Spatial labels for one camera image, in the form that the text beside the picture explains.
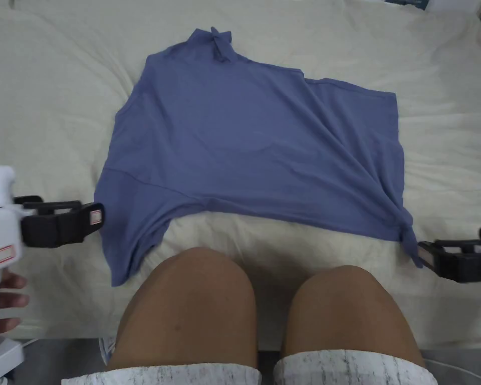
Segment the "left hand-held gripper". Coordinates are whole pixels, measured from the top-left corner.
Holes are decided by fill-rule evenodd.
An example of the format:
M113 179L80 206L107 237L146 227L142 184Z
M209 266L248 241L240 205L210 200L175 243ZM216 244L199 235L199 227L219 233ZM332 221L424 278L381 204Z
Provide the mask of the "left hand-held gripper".
M22 255L20 216L14 204L33 213L21 219L23 243L30 248L58 248L82 243L105 224L103 204L81 201L45 202L40 196L13 198L15 172L0 166L0 284L3 269ZM0 336L0 371L11 371L24 361L21 343Z

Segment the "person's left hand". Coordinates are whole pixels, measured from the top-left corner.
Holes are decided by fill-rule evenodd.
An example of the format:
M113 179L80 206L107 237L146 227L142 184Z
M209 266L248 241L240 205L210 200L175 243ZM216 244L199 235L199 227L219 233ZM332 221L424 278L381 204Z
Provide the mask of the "person's left hand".
M2 281L0 285L0 309L23 308L30 301L26 294L11 292L11 290L21 290L27 284L25 277L13 273L8 269L2 270ZM18 317L0 319L0 334L13 330L21 323Z

